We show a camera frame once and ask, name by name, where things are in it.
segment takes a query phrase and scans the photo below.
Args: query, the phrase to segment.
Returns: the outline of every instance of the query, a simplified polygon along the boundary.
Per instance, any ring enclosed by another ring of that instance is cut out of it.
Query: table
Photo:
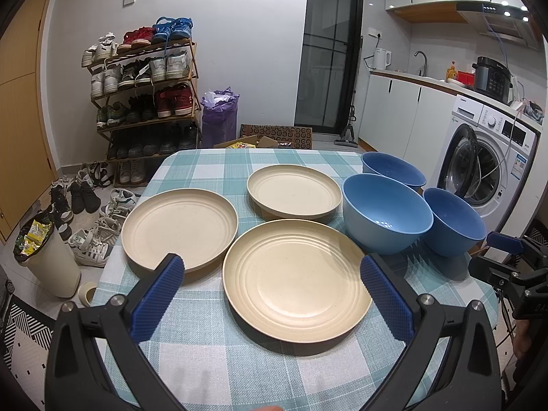
[[[342,184],[361,173],[360,155],[291,149],[202,149],[168,157],[146,187],[140,202],[166,190],[194,187],[226,197],[239,216],[238,234],[264,222],[248,198],[246,182],[253,171],[272,164],[315,168]],[[328,225],[344,231],[342,207]],[[385,257],[417,293],[429,292],[441,303],[465,306],[483,301],[491,325],[498,306],[493,289],[468,274],[469,257],[447,260],[420,241]],[[117,293],[127,294],[139,280],[120,240],[108,260],[92,305]],[[220,265],[201,278],[185,277],[143,353],[188,411],[247,411],[276,404],[286,411],[358,410],[382,383],[404,349],[393,338],[372,304],[365,318],[344,337],[317,345],[295,345],[255,331],[231,311],[223,292]],[[423,398],[441,362],[447,339],[441,340],[412,401]],[[120,396],[136,403],[113,357],[100,351]]]

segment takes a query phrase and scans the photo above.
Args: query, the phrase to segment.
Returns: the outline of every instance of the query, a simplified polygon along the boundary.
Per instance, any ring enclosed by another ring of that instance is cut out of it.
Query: bowl
[[[342,198],[346,233],[366,251],[398,253],[434,222],[432,210],[416,191],[386,176],[349,176]]]
[[[418,190],[426,184],[426,177],[408,162],[395,156],[376,151],[362,154],[363,173],[387,176]]]
[[[441,188],[427,188],[424,200],[434,213],[434,225],[423,240],[443,257],[457,257],[485,239],[483,219],[469,204]]]

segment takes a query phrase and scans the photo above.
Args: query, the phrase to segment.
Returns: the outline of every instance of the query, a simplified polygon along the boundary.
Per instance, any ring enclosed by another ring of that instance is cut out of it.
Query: red sneaker
[[[137,31],[137,37],[135,37],[132,41],[132,49],[149,46],[154,34],[156,34],[156,30],[154,28],[145,28],[144,26],[139,28]]]
[[[124,35],[124,43],[118,46],[118,52],[129,51],[132,48],[132,42],[137,38],[138,30],[126,32]]]

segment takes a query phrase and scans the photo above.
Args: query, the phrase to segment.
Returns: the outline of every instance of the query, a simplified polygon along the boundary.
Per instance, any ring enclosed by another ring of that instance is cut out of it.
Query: washing machine door
[[[478,159],[476,133],[467,124],[461,124],[453,134],[447,147],[442,169],[439,172],[438,188],[464,198],[470,189]]]

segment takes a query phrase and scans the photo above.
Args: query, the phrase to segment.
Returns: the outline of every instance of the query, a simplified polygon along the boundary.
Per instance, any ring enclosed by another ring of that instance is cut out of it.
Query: black and white rug
[[[12,295],[6,310],[2,354],[23,391],[44,409],[44,384],[55,320]]]

